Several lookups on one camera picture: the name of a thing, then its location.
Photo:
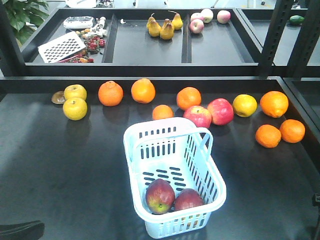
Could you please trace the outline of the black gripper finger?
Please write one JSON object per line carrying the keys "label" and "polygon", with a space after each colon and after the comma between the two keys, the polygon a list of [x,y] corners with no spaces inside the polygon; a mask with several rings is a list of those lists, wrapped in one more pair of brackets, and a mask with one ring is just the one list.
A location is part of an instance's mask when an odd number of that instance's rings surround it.
{"label": "black gripper finger", "polygon": [[44,235],[45,224],[40,220],[0,226],[1,240],[39,240]]}

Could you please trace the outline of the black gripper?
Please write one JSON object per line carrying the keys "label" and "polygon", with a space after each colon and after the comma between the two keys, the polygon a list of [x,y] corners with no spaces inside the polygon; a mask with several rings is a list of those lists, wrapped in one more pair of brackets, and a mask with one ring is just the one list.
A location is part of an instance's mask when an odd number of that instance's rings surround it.
{"label": "black gripper", "polygon": [[319,193],[314,193],[312,196],[312,205],[314,207],[319,207],[320,206],[320,194]]}

